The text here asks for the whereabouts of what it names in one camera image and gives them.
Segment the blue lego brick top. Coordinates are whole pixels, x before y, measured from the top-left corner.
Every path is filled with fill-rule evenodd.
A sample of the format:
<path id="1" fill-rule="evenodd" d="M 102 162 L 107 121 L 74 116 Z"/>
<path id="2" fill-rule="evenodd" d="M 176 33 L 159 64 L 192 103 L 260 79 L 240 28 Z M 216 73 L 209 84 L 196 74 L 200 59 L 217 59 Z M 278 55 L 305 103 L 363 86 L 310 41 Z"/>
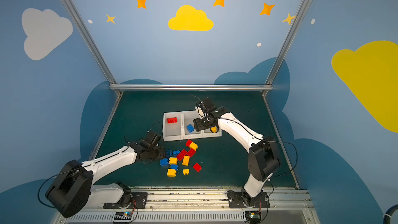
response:
<path id="1" fill-rule="evenodd" d="M 186 128 L 189 133 L 192 133 L 194 131 L 194 127 L 191 124 L 187 125 Z"/>

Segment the red lego brick top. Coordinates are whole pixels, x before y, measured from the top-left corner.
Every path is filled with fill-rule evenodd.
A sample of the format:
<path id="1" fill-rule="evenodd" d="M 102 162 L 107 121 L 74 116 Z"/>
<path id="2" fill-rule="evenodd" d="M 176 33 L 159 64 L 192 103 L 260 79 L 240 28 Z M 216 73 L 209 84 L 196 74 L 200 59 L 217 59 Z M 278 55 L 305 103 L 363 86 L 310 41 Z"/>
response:
<path id="1" fill-rule="evenodd" d="M 193 143 L 193 141 L 192 140 L 187 140 L 187 142 L 186 142 L 186 146 L 187 147 L 189 147 L 191 144 Z"/>

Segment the long red lego brick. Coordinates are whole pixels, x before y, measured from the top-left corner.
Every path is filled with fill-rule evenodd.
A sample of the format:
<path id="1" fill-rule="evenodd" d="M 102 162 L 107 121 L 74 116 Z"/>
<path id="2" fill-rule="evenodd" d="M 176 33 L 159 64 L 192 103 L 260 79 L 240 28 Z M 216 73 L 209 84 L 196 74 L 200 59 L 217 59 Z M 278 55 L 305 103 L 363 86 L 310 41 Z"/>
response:
<path id="1" fill-rule="evenodd" d="M 182 161 L 184 159 L 184 156 L 187 154 L 188 152 L 183 149 L 182 151 L 179 152 L 179 154 L 176 156 L 176 158 L 178 159 L 178 161 Z"/>

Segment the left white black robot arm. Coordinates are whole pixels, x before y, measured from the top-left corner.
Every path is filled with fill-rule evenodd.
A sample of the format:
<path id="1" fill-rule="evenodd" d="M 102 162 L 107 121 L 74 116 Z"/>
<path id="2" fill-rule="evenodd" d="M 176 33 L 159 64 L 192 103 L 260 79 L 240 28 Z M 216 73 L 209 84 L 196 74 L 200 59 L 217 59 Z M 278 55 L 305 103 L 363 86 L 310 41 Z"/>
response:
<path id="1" fill-rule="evenodd" d="M 117 182 L 96 185 L 106 175 L 136 162 L 152 162 L 166 158 L 161 145 L 163 137 L 153 131 L 138 141 L 128 142 L 120 149 L 97 159 L 69 161 L 54 175 L 45 193 L 49 207 L 58 210 L 65 218 L 72 217 L 84 207 L 102 205 L 119 209 L 138 209 L 138 200 L 129 186 Z"/>

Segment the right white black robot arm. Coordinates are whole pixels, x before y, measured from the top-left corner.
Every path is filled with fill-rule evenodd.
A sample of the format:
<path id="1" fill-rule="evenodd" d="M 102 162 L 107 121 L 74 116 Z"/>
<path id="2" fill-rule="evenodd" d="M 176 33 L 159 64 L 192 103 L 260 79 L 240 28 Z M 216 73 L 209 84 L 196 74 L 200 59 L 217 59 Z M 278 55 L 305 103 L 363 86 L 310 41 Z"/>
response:
<path id="1" fill-rule="evenodd" d="M 216 107 L 210 98 L 195 105 L 199 118 L 193 120 L 196 131 L 226 131 L 248 153 L 249 178 L 243 187 L 241 198 L 245 206 L 255 207 L 260 201 L 264 185 L 280 168 L 279 150 L 276 141 L 264 137 L 239 121 L 225 107 Z"/>

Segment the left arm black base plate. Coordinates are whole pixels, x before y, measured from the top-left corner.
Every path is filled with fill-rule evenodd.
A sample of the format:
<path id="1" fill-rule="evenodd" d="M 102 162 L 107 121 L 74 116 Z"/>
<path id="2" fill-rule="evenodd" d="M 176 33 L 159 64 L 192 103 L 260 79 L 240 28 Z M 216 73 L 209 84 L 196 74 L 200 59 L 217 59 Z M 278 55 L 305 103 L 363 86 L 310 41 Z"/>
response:
<path id="1" fill-rule="evenodd" d="M 104 209 L 144 209 L 147 202 L 147 192 L 124 193 L 116 203 L 105 203 Z"/>

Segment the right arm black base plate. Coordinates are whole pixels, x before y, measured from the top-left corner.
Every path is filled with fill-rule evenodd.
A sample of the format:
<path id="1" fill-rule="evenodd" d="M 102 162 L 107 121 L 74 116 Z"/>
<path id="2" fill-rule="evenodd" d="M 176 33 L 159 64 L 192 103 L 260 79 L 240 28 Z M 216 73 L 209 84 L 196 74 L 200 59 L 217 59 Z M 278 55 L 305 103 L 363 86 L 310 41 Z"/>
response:
<path id="1" fill-rule="evenodd" d="M 265 191 L 252 198 L 245 192 L 229 190 L 226 193 L 229 208 L 267 208 L 270 207 L 268 195 Z"/>

